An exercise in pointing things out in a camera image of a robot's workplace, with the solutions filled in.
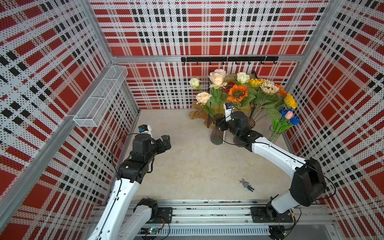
robotic arm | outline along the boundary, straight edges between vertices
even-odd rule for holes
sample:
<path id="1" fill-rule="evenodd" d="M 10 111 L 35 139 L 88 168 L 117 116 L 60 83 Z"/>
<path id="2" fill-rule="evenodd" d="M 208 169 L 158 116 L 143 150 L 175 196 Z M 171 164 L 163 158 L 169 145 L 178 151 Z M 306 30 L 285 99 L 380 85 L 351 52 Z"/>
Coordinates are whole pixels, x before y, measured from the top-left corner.
<path id="1" fill-rule="evenodd" d="M 325 179 L 318 161 L 295 156 L 251 130 L 248 117 L 243 112 L 233 112 L 232 103 L 225 103 L 224 109 L 225 117 L 216 121 L 217 127 L 229 130 L 237 146 L 265 157 L 292 178 L 291 187 L 267 203 L 266 214 L 270 220 L 278 220 L 281 214 L 296 206 L 310 206 L 325 192 Z"/>
<path id="2" fill-rule="evenodd" d="M 326 189 L 321 166 L 314 159 L 297 157 L 272 144 L 260 133 L 248 126 L 248 117 L 243 112 L 234 112 L 232 103 L 224 104 L 225 117 L 216 121 L 222 131 L 229 130 L 234 135 L 234 143 L 251 152 L 259 154 L 281 168 L 292 178 L 291 187 L 266 204 L 267 219 L 278 222 L 289 209 L 299 205 L 310 206 Z M 114 183 L 108 204 L 95 230 L 88 240 L 132 240 L 143 225 L 155 221 L 159 216 L 158 206 L 153 199 L 142 199 L 134 209 L 133 215 L 123 225 L 128 206 L 138 190 L 149 165 L 154 158 L 171 148 L 170 137 L 163 135 L 155 140 L 151 127 L 139 126 L 140 134 L 133 140 L 132 151 L 118 168 L 118 179 Z"/>
<path id="3" fill-rule="evenodd" d="M 158 217 L 156 201 L 142 199 L 133 215 L 121 226 L 145 174 L 153 170 L 155 156 L 171 148 L 170 137 L 163 135 L 162 139 L 155 140 L 149 125 L 139 126 L 139 132 L 133 140 L 130 156 L 118 168 L 118 178 L 107 206 L 88 240 L 132 240 L 146 222 Z"/>

white wire basket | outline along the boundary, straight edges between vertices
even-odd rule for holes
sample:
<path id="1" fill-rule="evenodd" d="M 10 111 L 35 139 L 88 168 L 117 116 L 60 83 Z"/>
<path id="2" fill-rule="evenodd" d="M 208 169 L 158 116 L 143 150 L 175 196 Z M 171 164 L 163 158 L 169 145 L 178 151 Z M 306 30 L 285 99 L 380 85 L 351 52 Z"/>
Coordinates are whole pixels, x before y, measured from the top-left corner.
<path id="1" fill-rule="evenodd" d="M 128 75 L 125 66 L 111 66 L 96 89 L 80 108 L 74 121 L 80 127 L 98 127 Z"/>

plaid wall panel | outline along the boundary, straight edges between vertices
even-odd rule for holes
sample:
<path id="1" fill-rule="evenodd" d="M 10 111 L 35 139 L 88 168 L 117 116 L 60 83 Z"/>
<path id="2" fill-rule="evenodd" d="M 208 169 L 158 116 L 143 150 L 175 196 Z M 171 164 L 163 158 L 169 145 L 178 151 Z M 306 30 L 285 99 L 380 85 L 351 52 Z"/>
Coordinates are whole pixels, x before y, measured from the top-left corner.
<path id="1" fill-rule="evenodd" d="M 119 90 L 100 127 L 75 127 L 0 239 L 76 239 L 109 195 L 114 167 L 135 117 Z"/>
<path id="2" fill-rule="evenodd" d="M 0 5 L 0 200 L 106 61 L 78 2 Z"/>
<path id="3" fill-rule="evenodd" d="M 217 68 L 227 73 L 255 71 L 259 78 L 266 78 L 285 85 L 296 62 L 279 61 L 277 64 L 260 62 L 224 63 L 121 63 L 127 66 L 127 82 L 141 109 L 190 108 L 196 101 L 197 91 L 188 81 L 199 78 L 208 91 L 211 71 Z"/>
<path id="4" fill-rule="evenodd" d="M 288 136 L 336 184 L 326 203 L 347 239 L 383 239 L 383 32 L 383 1 L 344 0 L 293 87 L 302 122 Z"/>
<path id="5" fill-rule="evenodd" d="M 90 0 L 115 56 L 301 54 L 327 0 Z"/>

orange sunflower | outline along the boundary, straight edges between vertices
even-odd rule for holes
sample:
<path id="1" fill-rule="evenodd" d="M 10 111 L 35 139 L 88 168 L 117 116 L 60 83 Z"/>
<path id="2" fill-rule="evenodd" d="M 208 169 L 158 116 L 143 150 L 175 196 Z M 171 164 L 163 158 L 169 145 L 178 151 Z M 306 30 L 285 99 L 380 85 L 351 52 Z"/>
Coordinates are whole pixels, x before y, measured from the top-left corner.
<path id="1" fill-rule="evenodd" d="M 241 102 L 243 98 L 248 96 L 248 91 L 247 87 L 244 85 L 234 85 L 230 90 L 229 90 L 229 97 L 227 97 L 228 101 L 234 102 Z"/>
<path id="2" fill-rule="evenodd" d="M 278 87 L 280 90 L 277 92 L 277 94 L 281 95 L 282 97 L 287 96 L 287 91 L 284 90 L 284 88 L 281 85 L 275 84 L 276 87 Z"/>

artificial flower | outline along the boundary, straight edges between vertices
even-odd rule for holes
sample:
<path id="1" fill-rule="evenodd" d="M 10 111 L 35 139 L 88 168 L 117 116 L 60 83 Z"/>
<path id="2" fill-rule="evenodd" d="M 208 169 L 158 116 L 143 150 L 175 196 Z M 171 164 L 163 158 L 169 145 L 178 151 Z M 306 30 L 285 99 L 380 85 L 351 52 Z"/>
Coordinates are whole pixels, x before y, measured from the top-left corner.
<path id="1" fill-rule="evenodd" d="M 273 82 L 267 80 L 260 85 L 260 89 L 267 95 L 275 95 L 279 91 L 279 88 Z"/>
<path id="2" fill-rule="evenodd" d="M 237 81 L 241 84 L 245 84 L 249 80 L 249 75 L 246 73 L 237 73 Z"/>
<path id="3" fill-rule="evenodd" d="M 284 102 L 288 107 L 291 107 L 293 109 L 297 107 L 297 104 L 290 93 L 288 93 L 287 96 L 284 98 Z"/>
<path id="4" fill-rule="evenodd" d="M 191 78 L 191 80 L 189 80 L 189 84 L 193 87 L 193 88 L 198 88 L 200 86 L 200 80 L 198 78 Z"/>
<path id="5" fill-rule="evenodd" d="M 229 93 L 228 93 L 230 96 L 227 97 L 227 100 L 228 101 L 232 101 L 233 103 L 234 102 L 241 102 L 243 100 L 243 98 L 245 98 L 246 96 L 248 96 L 248 90 L 247 90 L 247 87 L 246 86 L 243 86 L 243 85 L 234 85 L 231 90 L 229 90 Z"/>
<path id="6" fill-rule="evenodd" d="M 257 88 L 264 82 L 264 79 L 249 79 L 248 82 L 251 84 L 251 87 Z"/>
<path id="7" fill-rule="evenodd" d="M 202 92 L 196 95 L 196 99 L 198 103 L 201 103 L 201 105 L 206 104 L 211 97 L 212 95 L 207 92 Z"/>
<path id="8" fill-rule="evenodd" d="M 277 92 L 277 94 L 279 94 L 282 97 L 286 97 L 287 96 L 287 91 L 285 91 L 284 88 L 281 85 L 275 84 L 275 86 L 279 88 L 279 91 Z"/>
<path id="9" fill-rule="evenodd" d="M 224 87 L 227 83 L 223 83 L 225 76 L 227 73 L 223 69 L 216 69 L 214 72 L 209 74 L 209 80 L 212 82 L 209 85 L 210 88 L 218 89 L 220 87 Z"/>
<path id="10" fill-rule="evenodd" d="M 291 118 L 293 117 L 293 112 L 288 111 L 288 112 L 284 115 L 284 117 L 285 117 L 286 119 L 291 119 Z"/>
<path id="11" fill-rule="evenodd" d="M 285 111 L 284 108 L 282 108 L 279 112 L 281 113 L 282 116 L 285 116 L 285 114 L 289 111 L 292 111 L 292 108 L 288 109 L 287 111 Z"/>
<path id="12" fill-rule="evenodd" d="M 299 122 L 300 122 L 300 118 L 299 118 L 298 116 L 293 117 L 293 118 L 291 118 L 290 122 L 291 122 L 293 125 L 297 125 L 297 124 L 299 124 Z"/>
<path id="13" fill-rule="evenodd" d="M 231 90 L 231 88 L 235 85 L 236 83 L 234 81 L 230 81 L 229 83 L 227 83 L 227 85 L 225 86 L 225 88 L 223 88 L 223 93 L 229 93 L 229 90 Z"/>

